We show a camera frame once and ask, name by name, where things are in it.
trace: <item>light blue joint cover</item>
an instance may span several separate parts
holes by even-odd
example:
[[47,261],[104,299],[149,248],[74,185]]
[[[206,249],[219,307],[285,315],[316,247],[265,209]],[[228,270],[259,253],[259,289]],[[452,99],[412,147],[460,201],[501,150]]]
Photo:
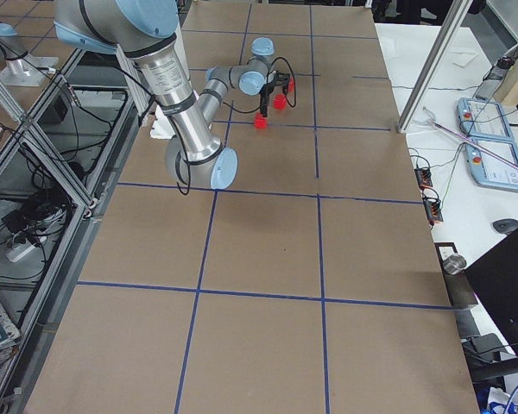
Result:
[[211,175],[211,188],[223,190],[234,181],[238,169],[238,157],[232,148],[225,148],[218,156]]
[[90,52],[104,54],[115,54],[117,51],[117,47],[115,46],[107,45],[101,41],[92,39],[86,34],[75,32],[74,30],[71,30],[70,28],[67,28],[60,23],[54,22],[54,24],[55,33],[57,34],[58,39],[68,45],[77,47],[79,49],[88,50]]
[[268,37],[258,37],[251,44],[251,52],[257,56],[272,56],[275,54],[275,45]]
[[257,71],[249,71],[240,77],[240,91],[246,95],[256,95],[265,85],[265,77]]
[[115,0],[123,15],[148,36],[165,39],[179,24],[175,0]]
[[17,32],[7,23],[0,23],[0,37],[14,37]]
[[211,74],[213,73],[213,71],[215,69],[217,69],[217,66],[210,67],[209,69],[207,69],[207,72],[205,72],[205,81],[206,82],[209,82],[211,80]]

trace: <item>computer mouse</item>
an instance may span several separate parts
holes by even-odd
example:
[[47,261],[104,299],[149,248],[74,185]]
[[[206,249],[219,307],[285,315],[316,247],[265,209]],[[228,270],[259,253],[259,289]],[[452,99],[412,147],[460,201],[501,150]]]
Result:
[[493,229],[504,235],[509,235],[516,229],[518,229],[518,220],[514,218],[503,218],[493,222]]

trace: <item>device screen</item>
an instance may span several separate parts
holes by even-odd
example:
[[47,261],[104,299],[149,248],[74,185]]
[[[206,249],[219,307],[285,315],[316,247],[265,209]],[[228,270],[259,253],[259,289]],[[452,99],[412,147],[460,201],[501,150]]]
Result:
[[494,103],[469,101],[476,131],[487,135],[509,136],[499,107]]
[[[477,144],[480,147],[489,149],[492,153],[503,157],[505,160],[518,165],[512,144],[483,140],[477,140]],[[514,168],[503,164],[500,160],[485,153],[482,153],[482,162],[483,168],[485,169],[485,176],[489,181],[518,185],[518,172]]]

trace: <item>black monitor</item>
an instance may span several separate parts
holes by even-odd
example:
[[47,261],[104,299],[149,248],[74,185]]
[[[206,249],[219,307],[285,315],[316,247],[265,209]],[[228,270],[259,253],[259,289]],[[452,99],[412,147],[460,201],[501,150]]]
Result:
[[[518,357],[518,229],[466,268],[465,273],[480,302]],[[477,378],[495,378],[514,372],[518,372],[518,358],[482,367],[477,370]]]

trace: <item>metal cup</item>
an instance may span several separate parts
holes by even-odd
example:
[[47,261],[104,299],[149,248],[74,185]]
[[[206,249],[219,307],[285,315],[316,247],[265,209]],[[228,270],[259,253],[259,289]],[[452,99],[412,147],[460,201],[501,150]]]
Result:
[[443,260],[443,270],[449,274],[461,273],[466,268],[466,259],[460,254],[451,254]]

